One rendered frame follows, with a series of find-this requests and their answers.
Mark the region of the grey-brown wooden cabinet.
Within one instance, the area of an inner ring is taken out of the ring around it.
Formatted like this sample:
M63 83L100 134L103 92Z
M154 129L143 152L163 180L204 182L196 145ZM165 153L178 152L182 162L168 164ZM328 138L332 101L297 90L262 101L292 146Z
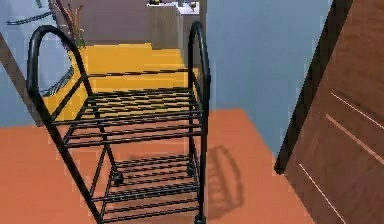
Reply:
M189 30L200 17L200 2L194 0L148 0L146 5L152 47L188 50Z

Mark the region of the black metal slatted rack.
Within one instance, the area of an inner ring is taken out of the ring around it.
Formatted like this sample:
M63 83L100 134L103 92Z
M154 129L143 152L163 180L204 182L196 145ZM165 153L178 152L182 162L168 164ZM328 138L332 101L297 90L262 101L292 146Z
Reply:
M55 110L48 110L38 84L40 45L53 34L69 48L80 76L73 91L83 88L86 97L76 115L59 116L71 99L66 94ZM96 224L195 212L193 224L206 224L204 212L206 153L211 75L203 26L193 22L188 52L201 56L202 72L183 68L188 81L182 87L97 91L75 44L58 28L42 25L29 41L27 91L51 139L66 164ZM185 154L116 160L116 144L185 138ZM103 195L85 184L75 165L74 148L101 147L100 159L110 163Z

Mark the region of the brown twig house plant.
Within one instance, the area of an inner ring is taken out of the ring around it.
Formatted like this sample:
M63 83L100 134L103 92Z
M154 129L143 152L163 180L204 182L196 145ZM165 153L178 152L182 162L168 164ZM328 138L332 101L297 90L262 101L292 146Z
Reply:
M61 0L54 0L53 5L63 16L70 39L79 49L85 48L86 45L83 39L84 30L80 27L80 12L83 6L80 5L74 9L70 3L67 3L67 7L64 7Z

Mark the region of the brown wooden room door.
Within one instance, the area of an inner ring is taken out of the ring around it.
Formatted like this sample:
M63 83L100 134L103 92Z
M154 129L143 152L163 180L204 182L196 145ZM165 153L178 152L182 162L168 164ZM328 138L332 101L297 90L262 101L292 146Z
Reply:
M384 0L331 0L275 170L315 224L384 224Z

